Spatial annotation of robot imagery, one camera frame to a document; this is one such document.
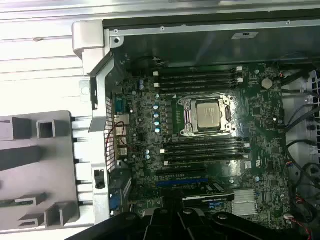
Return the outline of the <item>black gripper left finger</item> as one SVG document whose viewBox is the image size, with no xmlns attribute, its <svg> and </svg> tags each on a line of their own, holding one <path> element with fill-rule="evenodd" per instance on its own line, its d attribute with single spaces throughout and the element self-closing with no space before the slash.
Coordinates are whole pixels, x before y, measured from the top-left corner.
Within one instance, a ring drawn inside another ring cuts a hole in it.
<svg viewBox="0 0 320 240">
<path fill-rule="evenodd" d="M 149 208 L 144 216 L 123 212 L 80 233 L 69 240 L 169 240 L 177 213 L 183 208 L 183 194 L 178 189 L 161 191 L 163 207 Z"/>
</svg>

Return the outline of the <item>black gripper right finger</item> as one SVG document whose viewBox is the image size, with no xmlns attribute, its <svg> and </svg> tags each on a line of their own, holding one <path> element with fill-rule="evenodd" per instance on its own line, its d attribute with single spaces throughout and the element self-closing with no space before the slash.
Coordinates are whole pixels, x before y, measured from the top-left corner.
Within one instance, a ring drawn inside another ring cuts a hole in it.
<svg viewBox="0 0 320 240">
<path fill-rule="evenodd" d="M 197 207 L 205 204 L 229 202 L 235 199 L 234 192 L 218 191 L 208 194 L 185 194 L 182 191 L 183 208 L 176 214 L 188 240 L 302 240 L 304 237 L 292 230 L 273 230 L 244 219 L 230 212 L 220 211 L 205 214 Z"/>
</svg>

